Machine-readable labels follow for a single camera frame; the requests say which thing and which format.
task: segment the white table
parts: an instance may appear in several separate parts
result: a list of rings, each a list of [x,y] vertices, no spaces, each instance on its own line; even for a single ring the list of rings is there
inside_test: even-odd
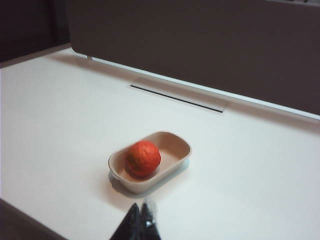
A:
[[[164,240],[320,239],[320,123],[230,102],[224,113],[130,87],[71,49],[1,69],[1,198],[72,240],[106,240],[134,202]],[[109,156],[157,131],[192,155],[145,194]]]

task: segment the tabletop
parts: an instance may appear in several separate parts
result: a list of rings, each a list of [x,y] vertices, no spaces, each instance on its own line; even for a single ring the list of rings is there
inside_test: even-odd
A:
[[[67,239],[109,239],[133,203],[164,240],[320,239],[320,121],[230,101],[223,113],[130,87],[71,48],[1,69],[1,198]],[[192,154],[145,193],[109,156],[167,131]]]

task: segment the orange ball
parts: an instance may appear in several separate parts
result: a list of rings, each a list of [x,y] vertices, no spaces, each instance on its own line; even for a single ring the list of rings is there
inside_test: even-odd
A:
[[[125,166],[135,176],[145,177],[155,171],[160,162],[159,149],[152,142],[144,140],[130,147]]]

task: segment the food container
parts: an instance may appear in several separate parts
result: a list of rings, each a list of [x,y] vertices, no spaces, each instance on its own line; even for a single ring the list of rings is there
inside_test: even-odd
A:
[[[191,154],[191,147],[182,138],[170,132],[156,132],[141,140],[147,140],[156,145],[161,155],[160,165],[145,178],[136,178],[126,171],[126,157],[131,147],[128,146],[112,154],[108,160],[112,175],[130,192],[139,194],[150,189],[159,181],[176,171]]]

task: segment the dark wall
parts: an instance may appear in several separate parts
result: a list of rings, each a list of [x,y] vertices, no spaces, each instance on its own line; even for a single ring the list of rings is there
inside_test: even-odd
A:
[[[64,0],[11,0],[0,12],[0,62],[70,41]]]
[[[72,48],[320,115],[320,7],[267,0],[68,0]]]

